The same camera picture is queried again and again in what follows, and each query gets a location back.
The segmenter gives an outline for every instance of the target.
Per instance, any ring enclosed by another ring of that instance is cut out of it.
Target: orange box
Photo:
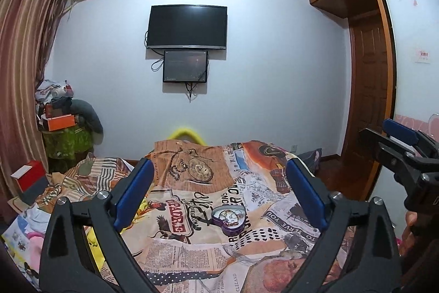
[[[67,127],[73,127],[75,125],[74,115],[64,115],[60,117],[53,117],[47,119],[49,131],[56,131]]]

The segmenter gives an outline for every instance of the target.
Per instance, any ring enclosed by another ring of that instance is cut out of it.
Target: monitor
[[[207,82],[207,51],[165,51],[163,82]]]
[[[154,5],[148,27],[148,49],[225,49],[227,7]]]

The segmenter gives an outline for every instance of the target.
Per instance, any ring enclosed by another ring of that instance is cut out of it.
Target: baseboard
[[[340,160],[342,157],[340,157],[338,154],[333,155],[327,155],[326,157],[322,157],[320,161],[328,161],[328,160]]]

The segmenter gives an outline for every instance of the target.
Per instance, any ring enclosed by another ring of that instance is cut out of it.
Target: wooden floor
[[[320,163],[316,177],[325,183],[328,190],[339,191],[351,200],[360,200],[368,176],[360,173],[353,164],[331,159]]]

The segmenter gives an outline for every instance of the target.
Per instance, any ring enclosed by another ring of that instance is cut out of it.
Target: door frame
[[[393,31],[391,31],[392,23],[390,20],[390,15],[387,9],[387,4],[385,0],[377,0],[378,1],[378,9],[381,14],[381,20],[383,22],[384,29],[384,37],[387,51],[387,98],[386,98],[386,107],[385,107],[385,118],[393,118],[395,111],[395,101],[396,101],[396,54],[395,54],[395,42],[393,39]],[[357,20],[362,17],[371,16],[376,12],[369,12],[362,14],[357,17],[353,17],[351,20]],[[355,96],[355,48],[354,48],[354,39],[352,27],[349,26],[350,31],[350,39],[351,39],[351,68],[352,68],[352,79],[351,79],[351,96],[350,96],[350,106],[349,106],[349,114],[348,114],[348,123],[346,126],[346,135],[348,134],[350,127],[352,126],[352,116],[353,116],[353,103]],[[345,154],[347,147],[347,136],[345,135],[345,140],[343,143],[342,149],[342,157]],[[372,169],[369,173],[369,177],[367,179],[367,183],[364,187],[363,193],[361,194],[360,200],[368,200],[370,195],[372,194],[372,190],[375,187],[375,183],[378,179],[379,172],[381,171],[381,164],[377,161],[374,162]]]

